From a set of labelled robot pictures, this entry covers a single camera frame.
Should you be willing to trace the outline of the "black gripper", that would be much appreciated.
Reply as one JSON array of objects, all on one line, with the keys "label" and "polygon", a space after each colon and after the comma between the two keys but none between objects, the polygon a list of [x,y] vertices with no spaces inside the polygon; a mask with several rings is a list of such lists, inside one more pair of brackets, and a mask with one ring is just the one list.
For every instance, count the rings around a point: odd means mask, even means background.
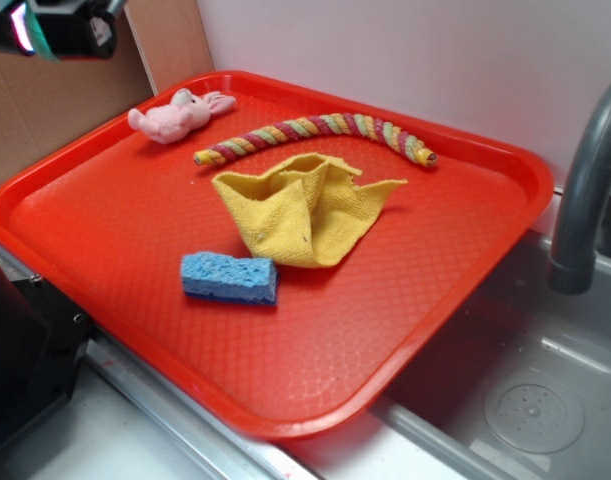
[{"label": "black gripper", "polygon": [[110,59],[126,2],[0,1],[0,53],[49,61]]}]

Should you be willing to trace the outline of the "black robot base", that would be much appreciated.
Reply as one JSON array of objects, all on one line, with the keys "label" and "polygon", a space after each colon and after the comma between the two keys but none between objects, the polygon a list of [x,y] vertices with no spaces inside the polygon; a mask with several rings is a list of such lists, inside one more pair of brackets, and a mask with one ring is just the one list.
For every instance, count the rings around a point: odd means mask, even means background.
[{"label": "black robot base", "polygon": [[91,329],[50,282],[0,266],[0,452],[71,400]]}]

